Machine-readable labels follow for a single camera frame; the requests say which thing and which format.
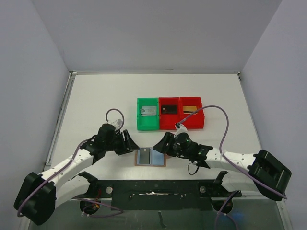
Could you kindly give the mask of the brown leather card holder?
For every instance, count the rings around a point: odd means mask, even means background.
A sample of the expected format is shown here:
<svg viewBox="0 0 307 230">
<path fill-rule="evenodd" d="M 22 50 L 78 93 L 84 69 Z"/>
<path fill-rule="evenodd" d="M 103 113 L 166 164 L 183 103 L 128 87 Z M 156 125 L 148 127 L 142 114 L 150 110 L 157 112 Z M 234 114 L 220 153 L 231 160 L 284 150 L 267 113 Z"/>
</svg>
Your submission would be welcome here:
<svg viewBox="0 0 307 230">
<path fill-rule="evenodd" d="M 151 159 L 150 164 L 139 164 L 139 153 L 140 150 L 135 152 L 135 166 L 144 166 L 144 167 L 165 167 L 166 166 L 166 155 L 159 153 L 153 150 L 152 147 L 146 147 L 151 149 Z"/>
</svg>

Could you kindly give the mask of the dark grey card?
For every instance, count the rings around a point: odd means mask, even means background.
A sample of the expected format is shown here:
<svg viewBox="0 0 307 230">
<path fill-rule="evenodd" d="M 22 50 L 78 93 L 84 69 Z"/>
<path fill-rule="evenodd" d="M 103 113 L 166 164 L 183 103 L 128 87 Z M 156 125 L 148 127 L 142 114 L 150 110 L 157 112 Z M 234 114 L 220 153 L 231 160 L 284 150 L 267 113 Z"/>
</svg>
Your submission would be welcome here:
<svg viewBox="0 0 307 230">
<path fill-rule="evenodd" d="M 162 105 L 161 114 L 175 115 L 177 114 L 177 106 L 176 105 Z"/>
</svg>

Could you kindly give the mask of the gold VIP card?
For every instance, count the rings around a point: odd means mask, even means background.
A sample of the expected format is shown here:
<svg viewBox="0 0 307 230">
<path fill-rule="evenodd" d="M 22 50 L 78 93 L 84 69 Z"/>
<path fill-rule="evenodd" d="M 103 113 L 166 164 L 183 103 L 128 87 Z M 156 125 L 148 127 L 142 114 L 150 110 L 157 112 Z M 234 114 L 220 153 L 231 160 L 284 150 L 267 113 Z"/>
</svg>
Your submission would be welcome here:
<svg viewBox="0 0 307 230">
<path fill-rule="evenodd" d="M 192 114 L 192 113 L 194 113 L 196 111 L 197 111 L 197 106 L 194 106 L 194 105 L 192 105 L 192 106 L 184 105 L 183 106 L 183 113 L 184 114 Z"/>
</svg>

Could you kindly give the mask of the green plastic bin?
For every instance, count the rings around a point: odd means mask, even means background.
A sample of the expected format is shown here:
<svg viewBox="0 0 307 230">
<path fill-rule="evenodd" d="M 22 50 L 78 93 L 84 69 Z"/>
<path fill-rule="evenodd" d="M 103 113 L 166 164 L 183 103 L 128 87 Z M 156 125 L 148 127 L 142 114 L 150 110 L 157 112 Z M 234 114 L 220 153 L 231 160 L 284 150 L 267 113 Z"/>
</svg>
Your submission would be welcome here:
<svg viewBox="0 0 307 230">
<path fill-rule="evenodd" d="M 156 106 L 156 116 L 141 116 L 142 106 Z M 157 97 L 137 98 L 137 130 L 138 131 L 157 131 L 160 129 L 159 100 Z"/>
</svg>

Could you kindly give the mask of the black VIP card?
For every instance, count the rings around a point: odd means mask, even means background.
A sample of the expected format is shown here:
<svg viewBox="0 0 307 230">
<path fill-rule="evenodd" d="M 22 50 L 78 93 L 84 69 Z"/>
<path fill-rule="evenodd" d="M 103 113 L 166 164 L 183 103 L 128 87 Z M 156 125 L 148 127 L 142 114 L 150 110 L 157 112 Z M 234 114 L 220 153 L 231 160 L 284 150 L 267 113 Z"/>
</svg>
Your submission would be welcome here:
<svg viewBox="0 0 307 230">
<path fill-rule="evenodd" d="M 139 164 L 150 164 L 150 159 L 151 159 L 151 149 L 140 148 Z"/>
</svg>

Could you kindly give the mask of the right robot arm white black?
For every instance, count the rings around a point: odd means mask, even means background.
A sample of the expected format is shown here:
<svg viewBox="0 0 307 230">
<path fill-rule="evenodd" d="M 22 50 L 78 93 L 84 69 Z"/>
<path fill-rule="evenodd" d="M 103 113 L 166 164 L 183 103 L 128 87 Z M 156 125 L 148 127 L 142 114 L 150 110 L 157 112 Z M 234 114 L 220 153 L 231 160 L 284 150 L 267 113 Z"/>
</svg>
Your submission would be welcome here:
<svg viewBox="0 0 307 230">
<path fill-rule="evenodd" d="M 229 192 L 259 191 L 271 200 L 286 199 L 285 191 L 292 173 L 266 150 L 254 154 L 221 153 L 217 148 L 192 141 L 186 132 L 178 135 L 166 132 L 153 149 L 171 157 L 188 159 L 198 167 L 243 174 L 244 178 L 240 179 L 222 179 L 222 187 Z"/>
</svg>

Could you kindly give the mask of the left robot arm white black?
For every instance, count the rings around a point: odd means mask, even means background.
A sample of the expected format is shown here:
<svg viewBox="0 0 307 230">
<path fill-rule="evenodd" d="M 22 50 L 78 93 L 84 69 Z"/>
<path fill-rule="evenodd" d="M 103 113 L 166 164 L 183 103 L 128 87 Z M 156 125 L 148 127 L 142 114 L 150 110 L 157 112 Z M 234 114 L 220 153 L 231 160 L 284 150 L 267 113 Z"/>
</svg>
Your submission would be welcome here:
<svg viewBox="0 0 307 230">
<path fill-rule="evenodd" d="M 92 166 L 109 151 L 123 155 L 139 150 L 127 130 L 102 124 L 98 133 L 83 140 L 75 152 L 58 165 L 25 178 L 13 207 L 18 217 L 27 217 L 36 225 L 45 223 L 56 209 L 56 192 L 81 170 Z"/>
</svg>

